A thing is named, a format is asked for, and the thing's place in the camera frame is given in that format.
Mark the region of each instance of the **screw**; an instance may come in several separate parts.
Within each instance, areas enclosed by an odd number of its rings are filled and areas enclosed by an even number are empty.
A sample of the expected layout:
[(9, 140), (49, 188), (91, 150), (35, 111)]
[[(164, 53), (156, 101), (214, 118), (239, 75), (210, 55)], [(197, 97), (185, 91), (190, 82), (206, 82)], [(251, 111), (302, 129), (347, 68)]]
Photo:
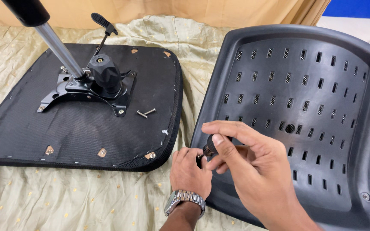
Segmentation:
[(144, 115), (144, 114), (140, 113), (139, 111), (137, 111), (136, 113), (137, 113), (138, 115), (141, 115), (141, 116), (145, 117), (145, 118), (148, 118), (146, 115)]
[(144, 113), (144, 115), (147, 115), (147, 114), (149, 114), (151, 112), (155, 112), (155, 111), (157, 111), (157, 110), (155, 110), (155, 108), (154, 108), (154, 109), (150, 110), (149, 112)]
[(366, 192), (363, 192), (363, 193), (362, 193), (362, 198), (363, 198), (365, 201), (369, 201), (369, 200), (370, 200), (370, 196), (369, 196), (369, 194), (367, 194)]

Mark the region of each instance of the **beige cloth with gold dots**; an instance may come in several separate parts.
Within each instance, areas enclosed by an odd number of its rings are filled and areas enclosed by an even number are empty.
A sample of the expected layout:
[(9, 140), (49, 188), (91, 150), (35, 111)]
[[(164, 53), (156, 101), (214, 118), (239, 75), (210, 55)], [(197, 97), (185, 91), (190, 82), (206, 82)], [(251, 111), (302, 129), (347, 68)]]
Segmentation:
[[(106, 44), (157, 46), (180, 60), (184, 93), (174, 150), (189, 146), (225, 34), (191, 19), (146, 16), (116, 24)], [(65, 43), (100, 43), (104, 29), (55, 28)], [(47, 45), (32, 28), (0, 26), (0, 103)], [(164, 224), (171, 159), (149, 173), (0, 166), (0, 231), (135, 230)], [(262, 230), (207, 208), (196, 230)]]

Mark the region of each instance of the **watch face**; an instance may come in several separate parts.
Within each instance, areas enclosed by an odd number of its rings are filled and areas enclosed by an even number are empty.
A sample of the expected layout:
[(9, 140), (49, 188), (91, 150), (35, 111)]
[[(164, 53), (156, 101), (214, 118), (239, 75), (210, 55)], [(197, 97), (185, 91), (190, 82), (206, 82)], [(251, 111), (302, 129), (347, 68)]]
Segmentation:
[(172, 201), (173, 201), (173, 199), (175, 198), (175, 191), (173, 191), (172, 193), (171, 193), (171, 195), (169, 196), (169, 199), (168, 199), (168, 201), (167, 201), (167, 204), (165, 205), (165, 212), (166, 211), (168, 211), (168, 209), (169, 209), (169, 207), (171, 206), (171, 204), (172, 204)]

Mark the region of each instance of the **silver metal watch band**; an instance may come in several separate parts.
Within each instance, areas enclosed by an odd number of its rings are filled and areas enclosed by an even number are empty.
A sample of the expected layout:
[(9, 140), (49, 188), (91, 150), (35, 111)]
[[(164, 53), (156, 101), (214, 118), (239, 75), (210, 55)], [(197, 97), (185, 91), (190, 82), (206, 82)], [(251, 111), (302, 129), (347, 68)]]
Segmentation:
[(191, 201), (194, 202), (195, 204), (198, 204), (202, 209), (202, 213), (199, 218), (203, 216), (206, 204), (202, 197), (199, 196), (198, 194), (185, 190), (177, 190), (175, 198), (179, 201)]

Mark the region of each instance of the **wristwatch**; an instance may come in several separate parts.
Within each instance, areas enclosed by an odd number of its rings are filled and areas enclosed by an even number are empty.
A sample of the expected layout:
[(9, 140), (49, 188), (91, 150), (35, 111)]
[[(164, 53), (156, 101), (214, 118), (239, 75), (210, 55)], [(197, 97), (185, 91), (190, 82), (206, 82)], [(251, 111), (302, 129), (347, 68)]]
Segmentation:
[(199, 205), (202, 209), (202, 213), (198, 219), (202, 218), (203, 214), (205, 213), (205, 201), (198, 194), (185, 190), (177, 190), (171, 193), (171, 196), (169, 196), (167, 201), (167, 205), (165, 205), (165, 216), (171, 214), (181, 201), (190, 201)]

